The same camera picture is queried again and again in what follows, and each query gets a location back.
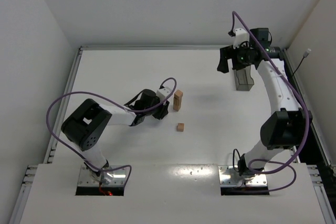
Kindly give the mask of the long striped wood block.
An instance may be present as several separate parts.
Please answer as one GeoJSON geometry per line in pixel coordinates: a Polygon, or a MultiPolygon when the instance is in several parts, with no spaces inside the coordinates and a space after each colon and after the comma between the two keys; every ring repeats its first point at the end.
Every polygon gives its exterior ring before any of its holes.
{"type": "Polygon", "coordinates": [[[181,97],[174,97],[174,106],[181,106],[182,105],[182,98],[181,97]]]}

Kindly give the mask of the small wood cube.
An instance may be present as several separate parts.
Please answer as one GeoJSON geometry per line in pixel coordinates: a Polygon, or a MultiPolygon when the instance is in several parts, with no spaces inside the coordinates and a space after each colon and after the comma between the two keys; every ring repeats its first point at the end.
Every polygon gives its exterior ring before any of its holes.
{"type": "Polygon", "coordinates": [[[176,127],[176,130],[178,132],[183,132],[184,131],[184,123],[178,123],[177,127],[176,127]]]}
{"type": "Polygon", "coordinates": [[[181,99],[183,97],[183,92],[181,90],[176,90],[174,93],[176,99],[181,99]]]}

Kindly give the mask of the smoky transparent plastic bin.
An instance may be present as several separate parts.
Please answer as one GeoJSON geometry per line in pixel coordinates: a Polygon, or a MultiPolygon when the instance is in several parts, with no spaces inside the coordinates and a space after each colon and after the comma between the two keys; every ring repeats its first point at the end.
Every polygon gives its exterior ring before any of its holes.
{"type": "Polygon", "coordinates": [[[251,66],[234,70],[234,78],[237,91],[250,91],[255,84],[251,77],[251,66]]]}

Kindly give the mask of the long light wood block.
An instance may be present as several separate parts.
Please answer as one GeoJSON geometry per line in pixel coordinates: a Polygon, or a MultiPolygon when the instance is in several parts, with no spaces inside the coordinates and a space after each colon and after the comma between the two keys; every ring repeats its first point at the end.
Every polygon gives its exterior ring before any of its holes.
{"type": "Polygon", "coordinates": [[[174,111],[179,111],[180,109],[181,109],[181,106],[179,104],[177,104],[177,103],[173,104],[173,110],[174,111]]]}

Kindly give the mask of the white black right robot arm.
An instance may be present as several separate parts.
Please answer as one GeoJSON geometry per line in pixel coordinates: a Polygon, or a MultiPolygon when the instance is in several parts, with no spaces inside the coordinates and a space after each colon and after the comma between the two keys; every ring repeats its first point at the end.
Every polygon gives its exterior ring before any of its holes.
{"type": "Polygon", "coordinates": [[[311,112],[304,112],[286,84],[285,61],[280,48],[271,46],[269,30],[255,28],[251,32],[253,38],[243,28],[229,32],[234,43],[220,49],[217,67],[217,71],[228,73],[229,60],[235,71],[254,66],[261,76],[270,102],[271,115],[261,126],[260,141],[238,161],[239,175],[246,175],[252,169],[262,171],[265,164],[277,154],[300,145],[312,121],[311,112]]]}

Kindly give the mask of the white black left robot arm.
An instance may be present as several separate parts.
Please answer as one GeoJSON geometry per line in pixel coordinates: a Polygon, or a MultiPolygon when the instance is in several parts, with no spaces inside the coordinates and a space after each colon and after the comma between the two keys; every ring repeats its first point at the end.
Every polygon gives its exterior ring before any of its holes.
{"type": "Polygon", "coordinates": [[[142,90],[122,107],[99,104],[86,99],[62,124],[61,131],[74,143],[84,156],[86,166],[97,177],[99,169],[109,168],[107,159],[101,153],[98,140],[108,125],[137,126],[147,116],[157,120],[168,114],[169,101],[165,101],[172,90],[160,86],[157,91],[142,90]]]}

